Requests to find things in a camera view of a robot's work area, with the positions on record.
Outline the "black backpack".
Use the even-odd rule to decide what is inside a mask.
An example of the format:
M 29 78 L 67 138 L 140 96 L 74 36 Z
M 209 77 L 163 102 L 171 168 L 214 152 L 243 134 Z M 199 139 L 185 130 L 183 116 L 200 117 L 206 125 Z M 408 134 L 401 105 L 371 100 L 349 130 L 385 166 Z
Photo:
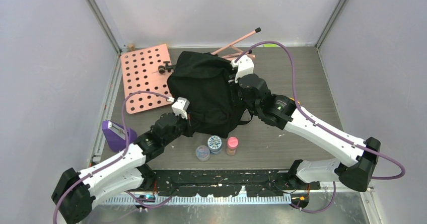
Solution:
M 167 79 L 174 98 L 189 101 L 186 137 L 195 132 L 227 138 L 243 120 L 246 105 L 238 96 L 238 86 L 230 77 L 234 70 L 229 60 L 207 53 L 183 51 Z

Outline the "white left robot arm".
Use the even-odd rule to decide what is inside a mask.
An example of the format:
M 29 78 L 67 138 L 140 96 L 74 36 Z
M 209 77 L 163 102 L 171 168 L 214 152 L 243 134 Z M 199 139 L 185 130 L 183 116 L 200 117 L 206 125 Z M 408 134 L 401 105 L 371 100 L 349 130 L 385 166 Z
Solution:
M 159 120 L 116 155 L 93 167 L 64 171 L 52 193 L 53 223 L 60 214 L 66 223 L 79 223 L 101 202 L 121 192 L 154 186 L 155 173 L 148 162 L 161 155 L 178 137 L 191 133 L 189 121 L 172 113 Z

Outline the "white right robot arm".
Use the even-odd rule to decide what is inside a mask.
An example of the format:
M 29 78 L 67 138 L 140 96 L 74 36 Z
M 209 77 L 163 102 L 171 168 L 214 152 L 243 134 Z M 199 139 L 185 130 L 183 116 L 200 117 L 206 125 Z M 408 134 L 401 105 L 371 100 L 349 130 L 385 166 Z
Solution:
M 365 192 L 378 162 L 381 143 L 374 137 L 349 135 L 315 117 L 293 99 L 271 93 L 265 80 L 252 73 L 236 80 L 249 112 L 269 126 L 301 136 L 333 155 L 323 161 L 295 160 L 287 176 L 294 189 L 306 183 L 338 181 Z

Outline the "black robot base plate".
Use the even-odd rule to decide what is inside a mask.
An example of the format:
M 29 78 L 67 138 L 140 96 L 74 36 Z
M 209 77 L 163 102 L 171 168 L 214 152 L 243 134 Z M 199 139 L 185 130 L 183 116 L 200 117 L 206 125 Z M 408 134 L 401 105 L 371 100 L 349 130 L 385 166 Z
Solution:
M 235 197 L 243 191 L 248 197 L 274 197 L 296 190 L 319 190 L 320 183 L 304 184 L 287 170 L 155 170 L 156 182 L 133 191 L 156 192 L 161 196 Z

